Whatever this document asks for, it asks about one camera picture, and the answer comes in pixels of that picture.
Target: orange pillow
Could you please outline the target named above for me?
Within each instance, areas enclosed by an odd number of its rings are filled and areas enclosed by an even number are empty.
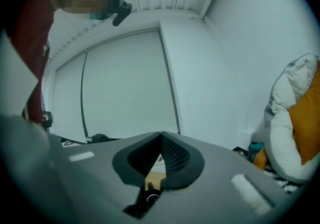
[[[268,163],[268,156],[266,153],[266,147],[264,146],[258,154],[256,154],[253,164],[261,169],[262,171],[266,168],[267,163]]]
[[[310,88],[301,99],[289,109],[301,164],[314,158],[320,152],[320,61]]]

